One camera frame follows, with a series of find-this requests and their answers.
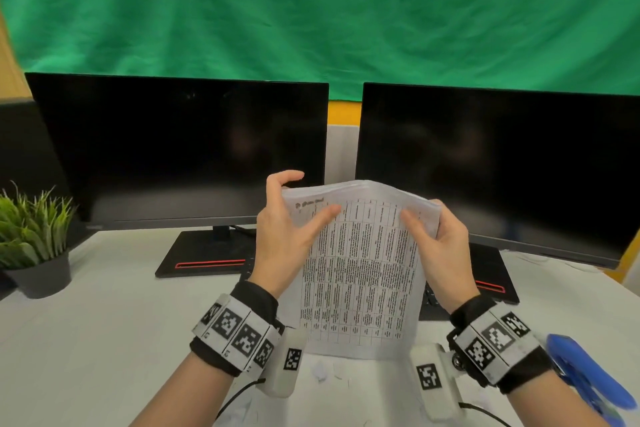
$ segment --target paper sheet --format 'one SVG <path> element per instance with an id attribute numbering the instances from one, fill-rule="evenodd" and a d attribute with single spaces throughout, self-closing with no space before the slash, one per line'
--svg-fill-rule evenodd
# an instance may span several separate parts
<path id="1" fill-rule="evenodd" d="M 435 237 L 440 207 L 373 181 L 285 189 L 283 197 L 298 226 L 329 204 L 341 204 L 342 212 L 316 238 L 280 298 L 280 319 L 308 329 L 309 353 L 364 359 L 406 354 L 425 279 L 399 214 L 412 209 Z"/>

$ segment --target potted plant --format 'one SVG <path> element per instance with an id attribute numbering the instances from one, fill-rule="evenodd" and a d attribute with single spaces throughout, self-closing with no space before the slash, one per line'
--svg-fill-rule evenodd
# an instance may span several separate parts
<path id="1" fill-rule="evenodd" d="M 71 282 L 67 230 L 75 208 L 51 190 L 29 199 L 0 193 L 0 269 L 25 296 L 39 299 Z"/>

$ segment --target wrist strap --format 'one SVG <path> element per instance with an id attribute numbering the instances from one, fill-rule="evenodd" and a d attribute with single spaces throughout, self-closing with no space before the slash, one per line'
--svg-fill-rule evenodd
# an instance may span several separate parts
<path id="1" fill-rule="evenodd" d="M 469 376 L 504 394 L 548 371 L 551 359 L 531 329 L 503 303 L 476 296 L 451 315 L 456 329 L 447 336 Z"/>
<path id="2" fill-rule="evenodd" d="M 280 341 L 277 306 L 260 286 L 238 283 L 232 295 L 221 294 L 193 328 L 191 350 L 229 375 L 245 371 L 258 378 Z"/>

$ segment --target black wristband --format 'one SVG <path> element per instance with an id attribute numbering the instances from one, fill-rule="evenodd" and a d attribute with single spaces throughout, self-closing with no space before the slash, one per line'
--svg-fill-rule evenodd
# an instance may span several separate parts
<path id="1" fill-rule="evenodd" d="M 496 302 L 492 298 L 479 295 L 469 299 L 454 310 L 451 314 L 451 324 L 453 324 L 455 330 L 447 336 L 449 346 L 453 346 L 452 338 L 454 336 L 460 334 L 469 324 L 482 316 L 495 304 Z M 475 379 L 480 386 L 485 387 L 489 384 L 482 372 L 480 372 L 464 354 L 460 354 L 460 359 L 468 375 Z M 509 372 L 500 379 L 496 387 L 500 389 L 501 393 L 507 395 L 519 386 L 524 385 L 550 369 L 553 369 L 553 360 L 549 358 L 549 355 L 541 346 L 538 346 L 514 365 Z"/>
<path id="2" fill-rule="evenodd" d="M 270 325 L 275 326 L 280 334 L 282 334 L 284 327 L 276 320 L 278 301 L 262 287 L 253 282 L 243 280 L 236 284 L 234 290 L 229 295 L 245 304 Z M 218 368 L 231 376 L 237 377 L 242 373 L 238 368 L 222 358 L 219 353 L 207 346 L 200 338 L 193 338 L 189 346 L 193 353 L 204 361 L 204 363 Z"/>

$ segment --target black monitor screen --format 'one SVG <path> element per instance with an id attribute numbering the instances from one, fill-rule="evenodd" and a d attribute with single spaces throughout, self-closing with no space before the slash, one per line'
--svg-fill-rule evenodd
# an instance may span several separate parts
<path id="1" fill-rule="evenodd" d="M 366 83 L 356 177 L 442 199 L 478 243 L 611 265 L 639 155 L 640 97 Z"/>
<path id="2" fill-rule="evenodd" d="M 26 76 L 84 222 L 247 223 L 271 172 L 323 183 L 326 83 Z"/>

